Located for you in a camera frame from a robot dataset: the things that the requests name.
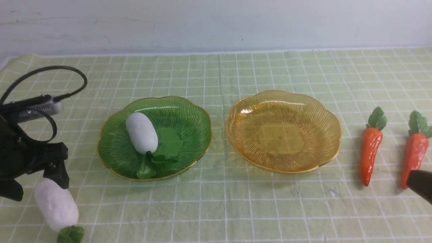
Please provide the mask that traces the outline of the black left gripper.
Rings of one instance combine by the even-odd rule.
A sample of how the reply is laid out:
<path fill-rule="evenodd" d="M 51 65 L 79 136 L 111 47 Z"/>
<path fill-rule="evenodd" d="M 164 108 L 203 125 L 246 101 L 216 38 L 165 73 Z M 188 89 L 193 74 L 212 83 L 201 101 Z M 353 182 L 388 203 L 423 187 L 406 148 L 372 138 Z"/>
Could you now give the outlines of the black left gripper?
<path fill-rule="evenodd" d="M 12 180 L 0 180 L 0 197 L 22 201 L 23 187 L 14 178 L 42 170 L 44 178 L 69 189 L 70 178 L 64 162 L 68 155 L 63 142 L 35 140 L 12 117 L 1 115 L 1 178 Z"/>

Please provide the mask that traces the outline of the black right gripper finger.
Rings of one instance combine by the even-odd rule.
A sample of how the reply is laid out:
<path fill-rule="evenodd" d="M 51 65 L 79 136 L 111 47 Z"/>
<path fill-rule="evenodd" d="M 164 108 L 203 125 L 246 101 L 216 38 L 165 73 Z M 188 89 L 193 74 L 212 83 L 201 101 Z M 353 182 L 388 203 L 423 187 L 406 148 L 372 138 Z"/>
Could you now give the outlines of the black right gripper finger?
<path fill-rule="evenodd" d="M 432 204 L 432 172 L 411 170 L 406 185 L 417 195 Z"/>

